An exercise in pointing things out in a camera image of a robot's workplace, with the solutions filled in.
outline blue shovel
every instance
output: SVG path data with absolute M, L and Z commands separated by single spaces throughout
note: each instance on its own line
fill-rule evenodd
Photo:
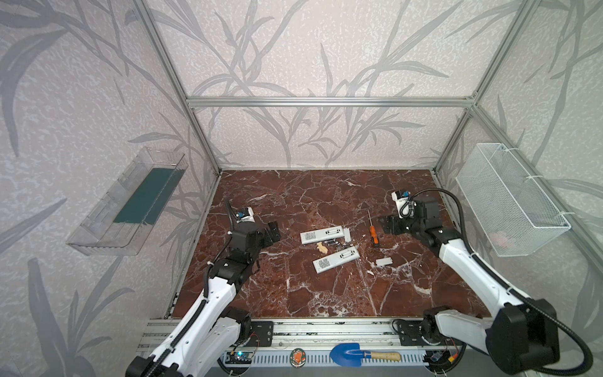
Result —
M 382 359 L 391 361 L 400 361 L 402 357 L 397 352 L 375 352 L 364 351 L 360 349 L 358 343 L 338 344 L 331 350 L 329 355 L 337 365 L 342 367 L 359 367 L 362 365 L 362 359 Z

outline leaf pattern wallpaper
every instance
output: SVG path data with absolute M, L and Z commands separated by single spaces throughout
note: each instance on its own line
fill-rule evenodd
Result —
M 148 3 L 187 95 L 268 97 L 470 95 L 519 6 L 475 0 Z M 462 111 L 196 110 L 226 168 L 429 168 Z
M 194 246 L 209 159 L 131 2 L 0 1 L 0 103 L 0 376 L 123 375 Z M 189 168 L 140 253 L 67 246 L 143 146 Z
M 603 240 L 603 1 L 542 1 L 480 105 Z M 438 172 L 445 188 L 462 195 L 455 177 L 478 142 L 493 142 L 472 120 Z M 466 212 L 471 213 L 468 203 Z M 591 347 L 603 373 L 603 277 L 567 235 L 534 254 L 499 258 L 470 215 L 470 242 L 499 272 L 532 297 L 547 298 L 557 315 Z M 561 336 L 561 366 L 581 361 Z

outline brown marble surface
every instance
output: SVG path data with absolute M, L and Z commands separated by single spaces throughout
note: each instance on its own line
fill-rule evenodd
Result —
M 488 315 L 465 282 L 418 240 L 384 235 L 377 223 L 377 217 L 396 210 L 392 191 L 434 186 L 427 170 L 226 171 L 173 315 L 182 317 L 199 296 L 207 262 L 224 242 L 229 226 L 224 196 L 235 210 L 252 207 L 260 225 L 277 221 L 282 234 L 281 242 L 262 251 L 261 269 L 232 303 L 253 317 L 422 316 L 424 309 L 440 305 Z M 437 192 L 431 195 L 440 199 Z M 451 225 L 441 208 L 445 225 Z M 367 209 L 380 249 L 371 246 Z M 299 233 L 337 225 L 350 228 L 360 258 L 316 274 L 312 261 L 324 255 L 315 244 L 301 245 Z M 375 259 L 384 257 L 393 264 L 374 267 Z

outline orange screwdriver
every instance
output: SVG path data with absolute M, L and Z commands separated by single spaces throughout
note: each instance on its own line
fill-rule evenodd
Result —
M 379 238 L 377 238 L 377 232 L 375 232 L 375 227 L 373 226 L 373 220 L 371 219 L 371 212 L 369 210 L 367 210 L 368 212 L 368 220 L 371 222 L 371 227 L 369 228 L 371 230 L 371 242 L 373 243 L 374 247 L 379 247 Z

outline white robotic arm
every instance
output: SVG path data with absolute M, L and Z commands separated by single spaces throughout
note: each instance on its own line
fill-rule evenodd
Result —
M 436 257 L 452 267 L 488 308 L 492 320 L 471 317 L 447 307 L 425 311 L 421 335 L 429 343 L 446 337 L 459 339 L 483 353 L 510 375 L 534 369 L 553 375 L 580 375 L 592 366 L 592 353 L 579 336 L 557 320 L 554 308 L 544 299 L 533 300 L 509 283 L 468 245 L 463 208 L 451 192 L 432 188 L 454 199 L 458 207 L 461 233 L 444 227 L 440 205 L 433 197 L 413 199 L 408 191 L 392 193 L 397 213 L 379 219 L 385 233 L 410 233 Z M 543 366 L 559 361 L 558 329 L 569 335 L 584 354 L 584 361 L 567 370 Z
M 260 229 L 251 208 L 235 214 L 228 202 L 226 206 L 230 237 L 209 263 L 204 290 L 149 358 L 137 356 L 130 363 L 125 377 L 202 377 L 225 349 L 249 339 L 249 313 L 228 305 L 251 275 L 260 250 L 280 241 L 280 232 L 276 223 Z M 219 259 L 227 246 L 230 246 L 228 255 Z

